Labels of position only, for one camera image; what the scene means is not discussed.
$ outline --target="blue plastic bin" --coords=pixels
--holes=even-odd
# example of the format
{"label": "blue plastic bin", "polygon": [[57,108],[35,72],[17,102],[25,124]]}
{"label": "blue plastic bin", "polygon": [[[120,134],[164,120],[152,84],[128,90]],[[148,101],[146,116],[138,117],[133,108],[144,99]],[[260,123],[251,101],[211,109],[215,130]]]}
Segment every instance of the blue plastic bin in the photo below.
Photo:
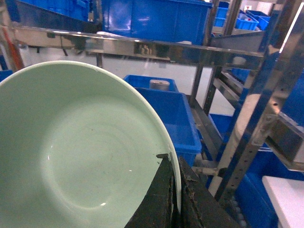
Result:
{"label": "blue plastic bin", "polygon": [[236,28],[245,30],[255,30],[258,25],[258,21],[249,15],[240,13],[237,17]]}
{"label": "blue plastic bin", "polygon": [[215,18],[214,19],[214,26],[216,27],[223,27],[225,23],[225,18]]}
{"label": "blue plastic bin", "polygon": [[270,17],[258,17],[258,28],[265,30],[269,24]]}
{"label": "blue plastic bin", "polygon": [[263,176],[304,181],[289,171],[272,152],[258,152],[237,191],[236,199],[252,228],[277,228],[278,217],[262,183]]}
{"label": "blue plastic bin", "polygon": [[246,10],[246,14],[252,16],[253,18],[255,18],[256,20],[258,20],[258,17],[268,17],[269,16],[261,11],[257,11],[257,10]]}
{"label": "blue plastic bin", "polygon": [[216,14],[216,18],[226,18],[228,12],[229,3],[220,1],[218,4],[218,11]]}
{"label": "blue plastic bin", "polygon": [[185,94],[136,88],[161,118],[173,141],[177,156],[193,166],[201,152],[201,142]]}
{"label": "blue plastic bin", "polygon": [[[225,18],[215,18],[214,26],[223,27]],[[240,13],[236,22],[236,29],[255,30],[258,25],[258,21],[249,15]]]}
{"label": "blue plastic bin", "polygon": [[282,107],[282,112],[304,127],[304,70]]}
{"label": "blue plastic bin", "polygon": [[103,0],[103,31],[200,45],[211,8],[199,0]]}
{"label": "blue plastic bin", "polygon": [[267,14],[256,10],[247,10],[246,14],[252,16],[259,22],[259,24],[257,25],[259,29],[265,30],[268,26],[270,17]]}
{"label": "blue plastic bin", "polygon": [[232,68],[231,72],[235,77],[237,77],[240,81],[245,82],[250,70],[245,70],[245,69],[237,69],[237,68]]}
{"label": "blue plastic bin", "polygon": [[10,76],[12,73],[13,73],[12,70],[2,70],[2,71],[0,71],[0,82],[3,81],[8,76]]}
{"label": "blue plastic bin", "polygon": [[87,21],[89,14],[89,1],[88,0],[76,0],[73,9],[71,11],[71,17]]}
{"label": "blue plastic bin", "polygon": [[170,83],[169,91],[178,92],[177,86],[173,79],[161,78],[161,77],[148,77],[140,75],[127,75],[124,77],[124,81],[132,85],[133,87],[149,88],[151,80],[163,80]]}
{"label": "blue plastic bin", "polygon": [[21,0],[46,10],[68,17],[87,21],[89,13],[88,0]]}

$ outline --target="metal rack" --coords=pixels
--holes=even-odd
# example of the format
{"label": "metal rack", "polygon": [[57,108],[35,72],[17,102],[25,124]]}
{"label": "metal rack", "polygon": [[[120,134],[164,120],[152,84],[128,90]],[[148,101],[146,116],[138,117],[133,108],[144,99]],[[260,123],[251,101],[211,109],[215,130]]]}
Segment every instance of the metal rack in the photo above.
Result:
{"label": "metal rack", "polygon": [[[219,5],[215,0],[203,46],[195,46],[26,27],[12,22],[6,1],[0,0],[0,43],[13,71],[24,67],[20,45],[94,52],[98,66],[102,53],[196,64],[189,103],[213,161],[201,161],[193,169],[214,176],[209,191],[225,207],[265,141],[288,168],[304,171],[304,132],[280,113],[304,68],[304,8],[302,0],[264,1],[275,3],[266,31],[240,34],[234,29],[241,0],[232,0],[223,36],[211,38],[211,31],[220,32],[212,28]],[[201,108],[196,96],[204,66],[213,71]],[[244,85],[225,70],[232,67],[251,70]],[[236,109],[228,143],[208,117],[216,89]]]}

